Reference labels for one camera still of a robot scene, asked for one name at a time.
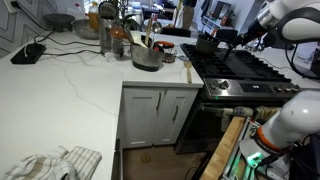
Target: stove knob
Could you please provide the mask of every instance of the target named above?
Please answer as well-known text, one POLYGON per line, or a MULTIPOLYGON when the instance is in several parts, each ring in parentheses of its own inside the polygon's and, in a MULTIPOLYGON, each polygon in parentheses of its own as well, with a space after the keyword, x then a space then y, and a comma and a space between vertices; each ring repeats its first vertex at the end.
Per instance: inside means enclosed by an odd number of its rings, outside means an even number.
POLYGON ((219 83, 218 83, 217 80, 214 80, 209 84, 209 86, 210 86, 211 89, 216 90, 216 89, 219 88, 219 83))
POLYGON ((228 89, 229 88, 229 83, 227 81, 222 81, 221 83, 219 83, 219 87, 220 89, 228 89))
POLYGON ((294 85, 292 88, 291 88, 292 92, 299 92, 300 91, 300 86, 299 85, 294 85))
POLYGON ((291 92, 291 88, 290 87, 284 87, 284 92, 291 92))
POLYGON ((216 89, 218 88, 214 83, 211 83, 211 84, 210 84, 210 87, 211 87, 211 89, 213 89, 213 90, 216 90, 216 89))
POLYGON ((283 88, 281 86, 275 86, 274 89, 277 91, 277 92, 283 92, 283 88))

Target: dish towel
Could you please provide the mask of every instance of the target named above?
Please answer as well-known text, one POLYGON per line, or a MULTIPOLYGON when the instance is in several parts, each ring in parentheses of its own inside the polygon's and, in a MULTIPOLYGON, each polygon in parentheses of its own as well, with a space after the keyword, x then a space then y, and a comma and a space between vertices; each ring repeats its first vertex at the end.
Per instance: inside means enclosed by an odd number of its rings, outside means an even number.
POLYGON ((221 117, 221 131, 226 132, 230 124, 230 116, 251 117, 253 110, 248 107, 224 108, 221 117))
POLYGON ((279 107, 265 107, 259 106, 254 109, 253 119, 254 120, 262 120, 264 122, 268 121, 274 114, 280 111, 279 107))
POLYGON ((59 146, 48 156, 33 155, 23 159, 2 179, 87 180, 91 179, 101 159, 101 154, 96 151, 77 146, 68 153, 59 146))

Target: white marble countertop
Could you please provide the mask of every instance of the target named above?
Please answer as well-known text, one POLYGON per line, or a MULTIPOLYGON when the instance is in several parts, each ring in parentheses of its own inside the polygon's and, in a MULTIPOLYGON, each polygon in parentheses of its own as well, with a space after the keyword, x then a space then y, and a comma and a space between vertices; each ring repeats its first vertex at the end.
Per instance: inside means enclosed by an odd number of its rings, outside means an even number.
MULTIPOLYGON (((292 51, 288 51, 289 58, 292 56, 292 51)), ((281 49, 272 49, 272 48, 266 48, 262 52, 254 52, 252 53, 255 56, 259 58, 265 58, 261 59, 265 61, 267 64, 271 63, 274 66, 283 68, 283 67, 290 67, 286 56, 285 51, 281 49)), ((306 69, 310 69, 311 64, 305 64, 303 60, 299 59, 297 56, 294 58, 294 63, 296 66, 300 66, 306 69)), ((300 75, 296 74, 293 70, 288 68, 278 69, 274 68, 275 70, 278 70, 281 74, 284 74, 285 77, 290 78, 292 80, 293 84, 298 84, 301 88, 320 88, 319 81, 310 80, 307 78, 303 78, 300 75)))
MULTIPOLYGON (((51 38, 60 43, 82 41, 71 32, 57 33, 51 38)), ((195 39, 172 39, 195 42, 195 39)), ((60 46, 50 40, 44 44, 46 53, 100 51, 99 46, 60 46)), ((186 68, 180 60, 164 64, 157 72, 133 67, 128 57, 118 61, 109 54, 106 61, 105 57, 92 53, 42 56, 34 65, 13 65, 10 59, 19 50, 0 60, 0 176, 21 159, 33 154, 46 155, 61 145, 69 151, 83 146, 101 152, 102 161, 93 179, 109 179, 123 85, 203 86, 193 68, 193 84, 187 83, 186 68)))

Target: electrical outlet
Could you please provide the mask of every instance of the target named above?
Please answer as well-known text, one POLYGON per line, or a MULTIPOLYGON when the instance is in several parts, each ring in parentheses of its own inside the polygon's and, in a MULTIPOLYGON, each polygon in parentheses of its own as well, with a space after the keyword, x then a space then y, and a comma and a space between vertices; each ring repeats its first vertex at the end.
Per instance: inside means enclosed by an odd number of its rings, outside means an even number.
POLYGON ((6 3, 9 13, 15 13, 17 12, 17 9, 11 5, 11 1, 16 1, 16 0, 4 0, 4 3, 6 3))

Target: white robotic arm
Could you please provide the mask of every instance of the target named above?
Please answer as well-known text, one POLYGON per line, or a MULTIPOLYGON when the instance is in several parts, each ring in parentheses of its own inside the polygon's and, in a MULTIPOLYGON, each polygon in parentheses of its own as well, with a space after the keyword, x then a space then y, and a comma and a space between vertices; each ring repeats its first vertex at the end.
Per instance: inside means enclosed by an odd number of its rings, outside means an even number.
MULTIPOLYGON (((247 163, 256 168, 263 159, 279 154, 293 142, 308 134, 320 131, 320 91, 303 91, 288 101, 256 133, 240 141, 240 151, 247 163)), ((268 171, 272 179, 282 180, 288 175, 286 156, 271 164, 268 171)))
POLYGON ((320 41, 320 0, 269 1, 248 31, 235 38, 231 47, 245 45, 275 27, 285 42, 320 41))

